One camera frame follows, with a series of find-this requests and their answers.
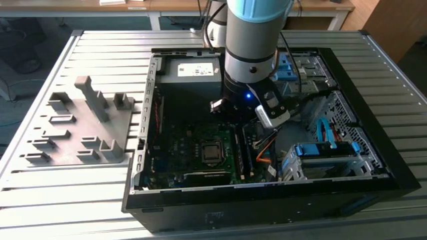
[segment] label on power supply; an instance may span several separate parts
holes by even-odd
[[[214,63],[181,63],[177,65],[177,76],[214,76]]]

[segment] wooden desk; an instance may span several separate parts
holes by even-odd
[[[204,10],[207,0],[200,0]],[[330,0],[302,0],[303,17],[331,17],[328,30],[339,30],[348,12],[355,9],[351,0],[340,4]],[[296,17],[298,3],[290,17]],[[149,17],[152,30],[160,30],[159,17],[199,16],[197,0],[127,1],[127,4],[100,6],[99,0],[0,0],[1,17]]]
[[[302,0],[302,17],[330,17],[332,18],[327,30],[340,30],[347,14],[355,9],[351,0],[342,0],[334,3],[330,0]],[[207,0],[200,0],[200,7],[204,10]],[[290,17],[299,14],[299,4],[295,1]],[[149,20],[151,25],[159,22],[155,17],[164,16],[199,16],[197,0],[151,0]]]
[[[395,62],[427,31],[427,0],[351,0],[343,30],[367,30]]]
[[[4,15],[7,14],[5,11],[27,12],[28,14],[35,12],[77,13],[148,11],[151,3],[151,0],[128,1],[127,4],[100,6],[100,0],[0,0],[0,16],[4,17]]]

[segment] black cable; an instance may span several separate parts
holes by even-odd
[[[200,25],[201,22],[203,22],[203,24],[201,24],[201,29],[203,29],[203,26],[204,26],[204,24],[205,24],[207,15],[210,15],[211,4],[212,4],[211,0],[205,1],[205,6],[204,6],[203,14],[201,14],[201,16],[200,16],[200,18],[199,18],[199,25]]]
[[[286,40],[286,36],[283,36],[282,31],[280,31],[280,36],[282,36],[282,39],[283,39],[283,42],[284,42],[286,51],[287,51],[287,53],[288,53],[288,56],[290,56],[291,61],[292,61],[292,65],[294,65],[295,70],[296,70],[296,75],[298,75],[298,92],[302,93],[302,91],[303,91],[303,83],[302,83],[302,75],[300,75],[299,67],[296,66],[296,62],[295,62],[295,58],[294,58],[292,53],[291,53],[290,45],[288,45],[288,42],[287,42],[287,40]]]
[[[303,16],[303,5],[302,5],[302,0],[296,0],[298,1],[298,17]]]
[[[200,0],[197,0],[197,6],[199,6],[199,16],[201,18],[201,7],[200,7]]]
[[[216,17],[216,15],[219,14],[219,12],[223,10],[223,8],[226,7],[227,3],[224,3],[219,9],[215,11],[215,13],[212,14],[212,16],[210,17],[208,21],[207,21],[207,24],[204,26],[204,35],[205,35],[205,41],[207,41],[207,44],[208,44],[208,47],[211,48],[211,50],[214,50],[214,46],[212,46],[212,43],[211,43],[211,39],[210,39],[210,36],[208,36],[208,25],[210,23],[212,22],[214,18]]]

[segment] motherboard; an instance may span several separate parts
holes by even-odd
[[[220,122],[164,123],[153,143],[151,187],[167,189],[266,181],[263,163],[256,165],[255,161],[262,149],[252,148],[262,133],[256,129],[262,130],[259,123],[244,127]]]

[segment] paper on desk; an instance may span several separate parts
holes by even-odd
[[[127,0],[99,0],[100,6],[125,4]]]

